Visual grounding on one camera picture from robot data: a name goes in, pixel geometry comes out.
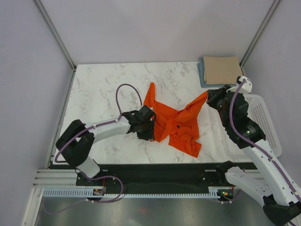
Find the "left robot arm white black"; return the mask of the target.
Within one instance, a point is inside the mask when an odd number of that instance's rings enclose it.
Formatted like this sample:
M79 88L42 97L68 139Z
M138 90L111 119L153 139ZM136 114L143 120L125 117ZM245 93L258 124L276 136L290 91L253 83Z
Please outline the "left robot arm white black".
M156 117L151 108L143 105L139 110L121 113L115 120L94 124L74 120L55 144L59 151L55 162L59 163L58 157L62 155L63 163L80 170L91 184L99 185L103 181L103 173L89 156L92 146L101 140L129 133L135 133L138 139L152 141Z

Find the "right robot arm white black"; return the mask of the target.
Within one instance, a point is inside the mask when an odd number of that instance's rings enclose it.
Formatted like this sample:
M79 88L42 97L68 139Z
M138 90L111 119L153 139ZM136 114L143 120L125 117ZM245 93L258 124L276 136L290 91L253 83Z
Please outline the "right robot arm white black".
M220 185L236 186L262 207L267 218L276 226L283 226L301 213L301 188L289 176L273 153L260 126L248 117L249 104L238 90L229 85L208 90L207 104L217 110L226 134L256 166L265 183L246 174L227 161L215 174Z

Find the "orange t shirt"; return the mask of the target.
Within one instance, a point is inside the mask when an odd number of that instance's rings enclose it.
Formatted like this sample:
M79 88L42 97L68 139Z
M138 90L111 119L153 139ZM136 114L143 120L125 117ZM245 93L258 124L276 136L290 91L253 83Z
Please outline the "orange t shirt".
M156 100L155 84L150 83L144 104L151 107L156 120L154 140L163 141L169 137L169 145L192 157L197 158L202 145L199 139L198 115L208 99L208 92L203 92L182 110L175 110Z

